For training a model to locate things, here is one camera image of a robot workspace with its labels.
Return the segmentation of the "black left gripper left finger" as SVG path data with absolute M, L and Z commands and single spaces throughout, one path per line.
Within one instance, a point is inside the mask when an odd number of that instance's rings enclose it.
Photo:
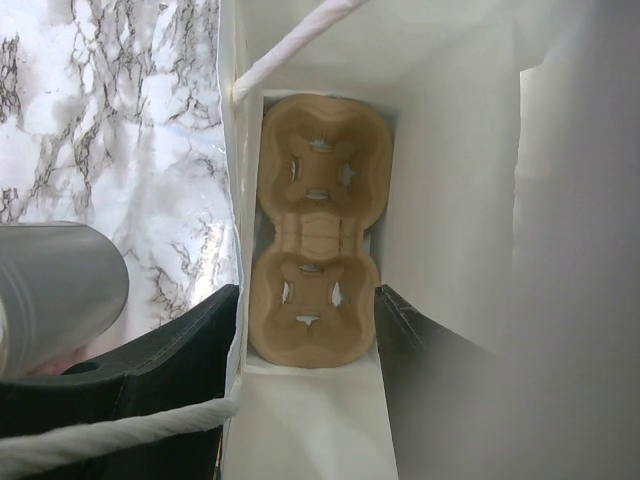
M 220 398 L 239 288 L 59 375 L 1 382 L 1 436 L 158 413 Z M 222 428 L 182 434 L 41 473 L 43 479 L 212 479 Z

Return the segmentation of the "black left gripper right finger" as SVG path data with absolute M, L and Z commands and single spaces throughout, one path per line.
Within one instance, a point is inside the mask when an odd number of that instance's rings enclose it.
M 375 326 L 383 378 L 463 375 L 497 356 L 422 314 L 388 285 L 375 290 Z

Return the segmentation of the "brown cardboard cup carrier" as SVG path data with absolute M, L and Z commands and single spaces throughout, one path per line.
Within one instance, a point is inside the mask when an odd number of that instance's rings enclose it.
M 266 113 L 257 200 L 274 238 L 253 266 L 248 328 L 265 360 L 334 368 L 370 348 L 380 277 L 364 235 L 392 158 L 389 126 L 364 103 L 296 94 Z

